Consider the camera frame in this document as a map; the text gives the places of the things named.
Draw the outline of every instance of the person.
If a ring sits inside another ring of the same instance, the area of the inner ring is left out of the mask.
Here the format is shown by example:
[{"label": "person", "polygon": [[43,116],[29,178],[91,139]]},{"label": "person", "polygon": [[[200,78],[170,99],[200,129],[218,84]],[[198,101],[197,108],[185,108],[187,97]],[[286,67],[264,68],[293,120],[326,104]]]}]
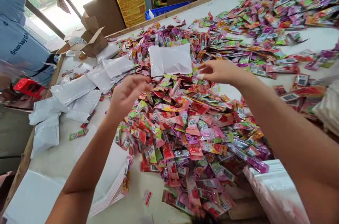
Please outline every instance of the person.
[{"label": "person", "polygon": [[[243,95],[274,153],[293,180],[310,223],[339,223],[339,145],[288,107],[256,76],[229,61],[207,61],[199,79],[230,84]],[[46,221],[86,223],[95,187],[105,166],[119,122],[148,78],[128,76],[112,95],[108,113],[76,163]]]},{"label": "person", "polygon": [[58,56],[51,54],[25,25],[25,0],[0,0],[0,60],[20,68],[25,76],[48,87]]}]

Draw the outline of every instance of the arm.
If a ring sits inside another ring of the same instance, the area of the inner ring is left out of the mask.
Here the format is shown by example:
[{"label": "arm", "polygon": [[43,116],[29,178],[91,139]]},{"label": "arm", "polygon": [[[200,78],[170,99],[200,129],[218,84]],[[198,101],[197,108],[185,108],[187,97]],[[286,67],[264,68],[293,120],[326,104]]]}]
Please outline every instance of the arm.
[{"label": "arm", "polygon": [[117,127],[134,101],[148,90],[144,76],[129,76],[116,87],[105,119],[75,164],[46,223],[86,223]]},{"label": "arm", "polygon": [[208,61],[199,68],[200,78],[229,83],[242,93],[296,185],[311,223],[338,223],[339,145],[251,73],[228,61]]},{"label": "arm", "polygon": [[10,20],[24,25],[25,3],[26,0],[0,0],[0,14],[5,15]]}]

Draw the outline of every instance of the sleeve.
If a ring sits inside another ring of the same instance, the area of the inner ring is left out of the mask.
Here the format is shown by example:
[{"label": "sleeve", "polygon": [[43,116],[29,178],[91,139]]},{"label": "sleeve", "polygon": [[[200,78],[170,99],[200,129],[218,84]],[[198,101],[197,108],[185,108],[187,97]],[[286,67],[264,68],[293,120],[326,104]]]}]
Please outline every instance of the sleeve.
[{"label": "sleeve", "polygon": [[25,24],[25,0],[0,0],[0,14],[9,20]]}]

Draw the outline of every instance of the table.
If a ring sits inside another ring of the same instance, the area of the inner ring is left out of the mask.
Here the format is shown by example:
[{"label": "table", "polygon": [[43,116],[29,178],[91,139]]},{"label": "table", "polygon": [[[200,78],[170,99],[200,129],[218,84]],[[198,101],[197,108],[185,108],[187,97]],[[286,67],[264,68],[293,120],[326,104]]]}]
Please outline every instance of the table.
[{"label": "table", "polygon": [[[231,10],[238,5],[240,0],[199,0],[193,2],[185,7],[179,8],[175,11],[171,11],[160,17],[154,18],[150,21],[146,21],[137,26],[130,27],[123,31],[117,32],[110,37],[117,37],[124,39],[132,34],[138,34],[141,27],[147,29],[153,23],[159,21],[161,25],[173,24],[176,25],[172,16],[177,15],[180,20],[186,19],[187,25],[194,19],[205,17],[208,12],[212,15],[217,15],[224,10]],[[199,31],[207,31],[207,28],[199,29]],[[339,38],[339,31],[337,29],[330,28],[309,28],[305,31],[300,31],[302,39],[310,38],[308,41],[295,45],[293,47],[282,47],[282,51],[286,54],[293,54],[295,52],[302,51],[304,49],[311,49],[312,51],[319,52],[323,49],[332,49],[334,44],[337,43]],[[252,39],[245,39],[246,42],[251,43]],[[61,78],[61,74],[68,69],[74,69],[74,72],[78,72],[78,68],[74,68],[73,65],[80,64],[80,61],[73,57],[62,56],[57,70],[53,75],[52,85],[58,83]],[[81,67],[81,71],[86,68],[92,70],[96,65],[96,58],[87,58]],[[301,72],[310,74],[311,78],[319,79],[328,75],[329,70],[320,68],[318,71],[310,71],[304,68],[305,63],[301,63]],[[291,89],[294,75],[279,75],[277,80],[259,77],[268,86],[283,84],[285,89],[289,91]],[[240,92],[230,85],[221,85],[221,93],[226,94],[230,99],[240,99]],[[109,100],[105,99],[103,102],[99,102],[96,107],[96,114],[89,123],[89,129],[95,129],[99,126],[100,122],[105,116],[105,111],[108,109]],[[48,149],[41,155],[35,157],[30,162],[29,156],[32,148],[32,141],[34,132],[32,132],[29,142],[27,144],[24,157],[20,164],[19,170],[13,182],[10,194],[5,207],[14,195],[16,188],[19,186],[22,177],[24,176],[28,166],[30,169],[40,172],[42,174],[59,178],[67,178],[72,168],[75,165],[73,158],[74,151],[81,138],[69,141],[69,135],[79,130],[81,123],[68,120],[65,116],[60,117],[60,144],[56,147]],[[129,195],[119,200],[112,206],[105,209],[98,215],[88,219],[88,223],[138,223],[140,218],[144,216],[152,216],[154,223],[178,223],[185,224],[190,222],[190,218],[178,210],[170,207],[169,205],[161,202],[163,192],[163,180],[158,174],[154,173],[141,173],[139,171],[140,159],[135,157],[135,162],[131,169],[131,182]],[[149,207],[142,204],[141,199],[146,189],[149,189],[153,195],[150,200]]]}]

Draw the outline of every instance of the hand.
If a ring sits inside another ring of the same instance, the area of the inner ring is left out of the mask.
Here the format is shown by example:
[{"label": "hand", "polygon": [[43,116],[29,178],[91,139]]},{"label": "hand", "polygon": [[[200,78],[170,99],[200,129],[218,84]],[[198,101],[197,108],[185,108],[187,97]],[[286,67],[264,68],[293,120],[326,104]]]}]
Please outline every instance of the hand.
[{"label": "hand", "polygon": [[115,87],[107,116],[113,116],[118,121],[122,121],[132,110],[135,100],[143,92],[152,90],[153,87],[148,84],[149,80],[149,77],[142,75],[127,76],[121,84]]},{"label": "hand", "polygon": [[201,64],[198,69],[201,69],[197,76],[200,80],[230,84],[235,87],[240,87],[248,83],[251,78],[255,78],[251,73],[228,60],[210,60]]}]

